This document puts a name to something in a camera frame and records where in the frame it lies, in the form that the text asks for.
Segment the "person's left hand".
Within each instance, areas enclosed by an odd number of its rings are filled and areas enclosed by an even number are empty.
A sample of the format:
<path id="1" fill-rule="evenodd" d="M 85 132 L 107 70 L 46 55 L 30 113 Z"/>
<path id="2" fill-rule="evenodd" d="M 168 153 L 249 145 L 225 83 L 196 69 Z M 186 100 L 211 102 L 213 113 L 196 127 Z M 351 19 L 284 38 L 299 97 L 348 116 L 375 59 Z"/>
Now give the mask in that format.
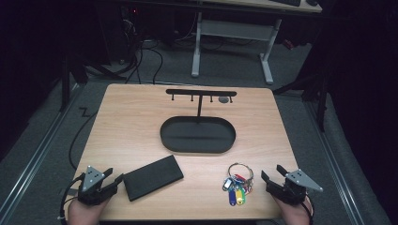
<path id="1" fill-rule="evenodd" d="M 109 201 L 98 205 L 85 205 L 73 200 L 68 208 L 68 225 L 98 225 L 100 216 Z"/>

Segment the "desk with white legs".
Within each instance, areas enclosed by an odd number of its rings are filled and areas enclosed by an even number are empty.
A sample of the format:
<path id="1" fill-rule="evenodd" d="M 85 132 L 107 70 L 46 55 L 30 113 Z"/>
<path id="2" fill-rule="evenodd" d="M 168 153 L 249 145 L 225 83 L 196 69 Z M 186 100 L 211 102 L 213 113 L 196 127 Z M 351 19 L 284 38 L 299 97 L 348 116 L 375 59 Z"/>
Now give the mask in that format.
<path id="1" fill-rule="evenodd" d="M 319 4 L 316 7 L 312 7 L 307 4 L 306 0 L 301 0 L 299 7 L 291 7 L 271 2 L 269 0 L 198 0 L 199 7 L 208 6 L 209 4 L 238 7 L 239 9 L 243 9 L 244 7 L 251 9 L 269 9 L 271 12 L 293 12 L 303 13 L 304 15 L 311 15 L 312 13 L 320 14 L 322 12 L 322 8 Z M 200 74 L 202 36 L 240 38 L 266 42 L 265 51 L 259 54 L 259 59 L 266 83 L 273 84 L 273 77 L 270 71 L 268 58 L 279 33 L 282 20 L 282 17 L 278 16 L 275 19 L 274 24 L 268 25 L 254 24 L 253 22 L 227 22 L 217 21 L 215 19 L 203 19 L 202 13 L 198 12 L 191 75 L 193 78 L 196 78 Z"/>

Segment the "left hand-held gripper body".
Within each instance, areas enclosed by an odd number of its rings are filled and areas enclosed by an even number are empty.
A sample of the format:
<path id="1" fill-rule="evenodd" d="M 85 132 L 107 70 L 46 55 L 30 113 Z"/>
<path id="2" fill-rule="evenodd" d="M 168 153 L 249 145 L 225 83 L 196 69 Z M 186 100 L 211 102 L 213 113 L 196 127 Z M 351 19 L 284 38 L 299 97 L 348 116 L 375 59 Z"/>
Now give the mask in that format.
<path id="1" fill-rule="evenodd" d="M 117 187 L 113 183 L 102 186 L 107 177 L 92 166 L 88 166 L 84 174 L 83 182 L 79 185 L 78 201 L 85 205 L 98 205 L 112 198 L 117 193 Z"/>

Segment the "black tray stand with hooks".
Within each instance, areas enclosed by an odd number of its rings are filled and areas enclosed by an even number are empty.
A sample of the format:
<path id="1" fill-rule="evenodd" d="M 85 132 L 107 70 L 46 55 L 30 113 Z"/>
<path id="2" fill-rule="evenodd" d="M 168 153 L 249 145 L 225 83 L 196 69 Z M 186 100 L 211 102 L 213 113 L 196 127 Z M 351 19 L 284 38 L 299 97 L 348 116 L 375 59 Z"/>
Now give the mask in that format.
<path id="1" fill-rule="evenodd" d="M 198 96 L 195 116 L 174 116 L 167 119 L 160 129 L 162 144 L 176 153 L 221 154 L 228 151 L 236 140 L 236 130 L 226 119 L 202 116 L 204 97 L 226 98 L 232 103 L 236 91 L 210 91 L 189 89 L 167 89 L 166 93 L 175 99 L 175 95 Z"/>

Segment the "person's right hand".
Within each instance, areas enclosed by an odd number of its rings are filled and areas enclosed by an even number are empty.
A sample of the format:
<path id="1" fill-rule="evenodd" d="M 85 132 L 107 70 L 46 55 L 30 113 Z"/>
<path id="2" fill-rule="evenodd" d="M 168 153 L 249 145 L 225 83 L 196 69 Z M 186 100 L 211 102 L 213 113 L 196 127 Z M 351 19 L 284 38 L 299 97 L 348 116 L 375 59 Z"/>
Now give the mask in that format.
<path id="1" fill-rule="evenodd" d="M 281 215 L 286 225 L 311 225 L 314 218 L 314 208 L 309 197 L 299 205 L 289 205 L 274 197 L 281 209 Z"/>

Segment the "key bunch with coloured tags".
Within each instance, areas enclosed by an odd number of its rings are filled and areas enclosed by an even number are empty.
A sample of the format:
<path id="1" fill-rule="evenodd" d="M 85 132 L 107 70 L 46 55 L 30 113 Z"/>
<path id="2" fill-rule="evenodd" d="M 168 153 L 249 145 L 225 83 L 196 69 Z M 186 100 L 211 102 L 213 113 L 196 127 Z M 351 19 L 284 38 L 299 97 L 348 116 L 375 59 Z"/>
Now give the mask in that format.
<path id="1" fill-rule="evenodd" d="M 233 173 L 235 167 L 246 169 L 248 176 Z M 235 162 L 228 167 L 222 190 L 228 193 L 228 202 L 231 206 L 243 205 L 246 202 L 246 195 L 253 191 L 253 179 L 253 170 L 243 163 Z"/>

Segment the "black metal stand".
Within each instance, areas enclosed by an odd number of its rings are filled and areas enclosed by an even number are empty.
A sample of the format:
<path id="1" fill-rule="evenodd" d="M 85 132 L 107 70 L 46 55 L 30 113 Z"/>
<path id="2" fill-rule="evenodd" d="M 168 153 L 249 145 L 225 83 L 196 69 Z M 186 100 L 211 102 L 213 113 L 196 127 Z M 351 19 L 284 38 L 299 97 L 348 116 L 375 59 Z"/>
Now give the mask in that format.
<path id="1" fill-rule="evenodd" d="M 70 100 L 70 77 L 78 84 L 86 84 L 88 76 L 85 72 L 84 60 L 79 54 L 67 53 L 62 61 L 62 98 L 60 111 L 63 112 Z"/>
<path id="2" fill-rule="evenodd" d="M 315 121 L 321 131 L 325 131 L 324 117 L 326 111 L 326 101 L 328 93 L 328 74 L 314 74 L 303 78 L 297 78 L 295 81 L 273 90 L 274 95 L 280 95 L 293 89 L 302 89 L 301 98 L 303 101 L 317 101 L 315 111 Z"/>

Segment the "black keyboard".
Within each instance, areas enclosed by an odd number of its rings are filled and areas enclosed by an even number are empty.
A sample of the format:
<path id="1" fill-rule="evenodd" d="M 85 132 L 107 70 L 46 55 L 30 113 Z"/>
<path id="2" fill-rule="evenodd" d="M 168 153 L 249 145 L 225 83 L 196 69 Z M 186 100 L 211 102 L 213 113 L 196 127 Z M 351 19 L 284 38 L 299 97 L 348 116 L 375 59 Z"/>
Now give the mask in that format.
<path id="1" fill-rule="evenodd" d="M 288 5 L 291 7 L 299 7 L 301 4 L 301 0 L 269 0 L 269 1 L 279 3 L 279 4 Z"/>

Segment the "black wallet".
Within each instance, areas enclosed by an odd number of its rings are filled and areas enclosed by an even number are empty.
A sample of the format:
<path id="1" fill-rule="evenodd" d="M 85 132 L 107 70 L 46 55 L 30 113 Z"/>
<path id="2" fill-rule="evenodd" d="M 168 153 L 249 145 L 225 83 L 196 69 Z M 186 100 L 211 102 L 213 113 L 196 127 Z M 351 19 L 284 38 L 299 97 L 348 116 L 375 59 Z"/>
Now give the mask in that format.
<path id="1" fill-rule="evenodd" d="M 123 175 L 131 202 L 184 177 L 173 155 L 145 165 Z"/>

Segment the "metal floor rail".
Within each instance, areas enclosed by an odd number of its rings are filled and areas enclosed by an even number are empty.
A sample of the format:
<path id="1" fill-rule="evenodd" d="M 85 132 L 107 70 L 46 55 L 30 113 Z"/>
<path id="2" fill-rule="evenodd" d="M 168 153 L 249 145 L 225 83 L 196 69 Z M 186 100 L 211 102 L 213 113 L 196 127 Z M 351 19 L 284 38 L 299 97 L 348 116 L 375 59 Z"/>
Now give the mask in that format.
<path id="1" fill-rule="evenodd" d="M 356 201 L 352 194 L 351 188 L 347 184 L 347 182 L 344 178 L 344 175 L 342 173 L 342 170 L 341 170 L 340 166 L 338 165 L 336 157 L 334 156 L 334 154 L 332 152 L 331 145 L 329 143 L 329 139 L 328 139 L 327 135 L 325 134 L 325 132 L 321 130 L 321 128 L 319 127 L 319 125 L 317 123 L 316 112 L 315 112 L 313 104 L 311 102 L 304 102 L 303 105 L 304 105 L 304 108 L 306 109 L 307 114 L 309 114 L 309 116 L 311 118 L 313 127 L 315 128 L 318 139 L 321 142 L 322 150 L 324 152 L 327 165 L 329 166 L 331 177 L 333 179 L 335 187 L 337 188 L 340 199 L 342 200 L 344 209 L 349 217 L 351 224 L 352 225 L 364 225 L 363 217 L 362 217 L 360 210 L 356 204 Z"/>
<path id="2" fill-rule="evenodd" d="M 35 177 L 51 142 L 59 130 L 69 105 L 83 90 L 81 84 L 70 89 L 66 107 L 61 104 L 61 86 L 58 85 L 42 106 L 28 120 L 20 138 L 0 162 L 0 225 L 6 225 Z"/>

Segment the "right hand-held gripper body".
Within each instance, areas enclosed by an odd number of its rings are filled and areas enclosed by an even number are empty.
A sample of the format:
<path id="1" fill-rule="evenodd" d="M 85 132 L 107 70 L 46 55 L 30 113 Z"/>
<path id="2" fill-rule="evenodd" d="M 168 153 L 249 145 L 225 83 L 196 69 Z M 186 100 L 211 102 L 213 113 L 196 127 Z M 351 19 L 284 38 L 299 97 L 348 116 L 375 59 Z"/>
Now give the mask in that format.
<path id="1" fill-rule="evenodd" d="M 323 191 L 323 188 L 301 169 L 288 172 L 284 178 L 285 180 L 282 186 L 270 180 L 270 184 L 267 185 L 266 191 L 289 205 L 303 203 L 308 189 L 319 192 Z"/>

